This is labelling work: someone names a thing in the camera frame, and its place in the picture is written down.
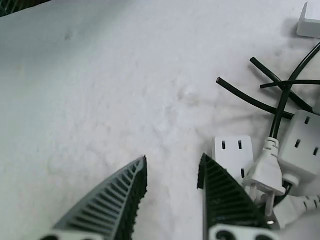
power plug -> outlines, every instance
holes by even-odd
[[[297,187],[320,172],[320,116],[299,110],[281,142],[278,161],[283,180]]]
[[[217,136],[213,140],[213,159],[239,183],[254,163],[251,137]]]
[[[320,210],[319,196],[287,196],[273,210],[275,229],[284,229],[304,213]]]
[[[275,196],[282,196],[286,189],[282,187],[283,176],[278,163],[279,141],[268,137],[262,153],[250,168],[243,184],[250,186],[249,195],[253,201],[257,199],[257,190],[267,194],[265,215],[271,216]]]

white power strip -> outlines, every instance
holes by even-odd
[[[239,183],[254,163],[252,140],[248,135],[217,136],[213,140],[213,159]]]
[[[283,180],[295,187],[320,173],[320,116],[299,110],[280,144],[278,161]]]

